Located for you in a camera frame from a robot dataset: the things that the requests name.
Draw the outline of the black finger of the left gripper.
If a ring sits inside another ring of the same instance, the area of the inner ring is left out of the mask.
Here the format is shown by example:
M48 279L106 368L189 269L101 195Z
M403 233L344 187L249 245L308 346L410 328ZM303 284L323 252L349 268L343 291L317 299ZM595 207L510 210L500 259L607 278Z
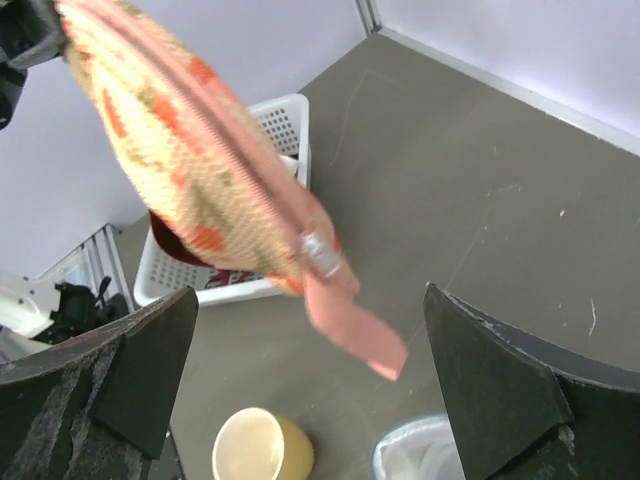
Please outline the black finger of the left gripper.
M61 56L66 44L54 1L1 2L2 63L11 68L31 68Z

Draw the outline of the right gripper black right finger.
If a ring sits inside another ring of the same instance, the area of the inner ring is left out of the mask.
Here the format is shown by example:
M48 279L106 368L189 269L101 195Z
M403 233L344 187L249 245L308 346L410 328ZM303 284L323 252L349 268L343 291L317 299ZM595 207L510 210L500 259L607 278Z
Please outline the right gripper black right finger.
M468 479L636 479L639 375L429 284L428 339Z

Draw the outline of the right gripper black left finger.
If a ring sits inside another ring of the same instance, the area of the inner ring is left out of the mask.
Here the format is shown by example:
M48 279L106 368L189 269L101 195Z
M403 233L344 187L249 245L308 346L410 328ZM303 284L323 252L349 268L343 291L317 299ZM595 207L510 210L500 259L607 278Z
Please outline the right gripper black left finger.
M4 479L145 479L160 458L198 313L182 288L1 366Z

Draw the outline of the peach floral laundry bag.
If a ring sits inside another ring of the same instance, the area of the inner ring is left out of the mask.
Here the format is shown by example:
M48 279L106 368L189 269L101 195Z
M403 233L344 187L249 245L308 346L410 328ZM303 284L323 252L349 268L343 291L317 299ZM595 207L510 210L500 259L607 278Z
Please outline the peach floral laundry bag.
M58 1L64 57L149 211L201 263L301 296L314 328L395 380L399 334L360 286L319 200L218 74L126 1Z

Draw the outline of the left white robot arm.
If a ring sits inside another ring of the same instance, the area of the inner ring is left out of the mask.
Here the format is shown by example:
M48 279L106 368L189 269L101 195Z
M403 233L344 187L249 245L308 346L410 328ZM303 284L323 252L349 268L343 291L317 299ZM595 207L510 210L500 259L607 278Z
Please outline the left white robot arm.
M1 3L1 127L10 125L28 69L63 54L52 1ZM1 273L1 338L41 351L128 315L132 300L107 224L39 279Z

